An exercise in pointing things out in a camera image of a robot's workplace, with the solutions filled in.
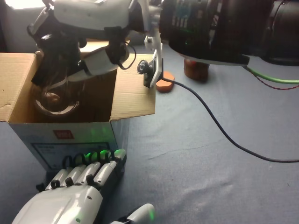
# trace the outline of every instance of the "red logo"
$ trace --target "red logo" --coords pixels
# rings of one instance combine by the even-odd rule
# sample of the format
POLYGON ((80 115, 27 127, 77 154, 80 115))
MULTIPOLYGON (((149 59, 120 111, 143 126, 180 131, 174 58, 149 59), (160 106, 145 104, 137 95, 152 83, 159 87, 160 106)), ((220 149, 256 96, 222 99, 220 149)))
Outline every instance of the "red logo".
POLYGON ((74 139, 70 130, 53 130, 58 139, 74 139))

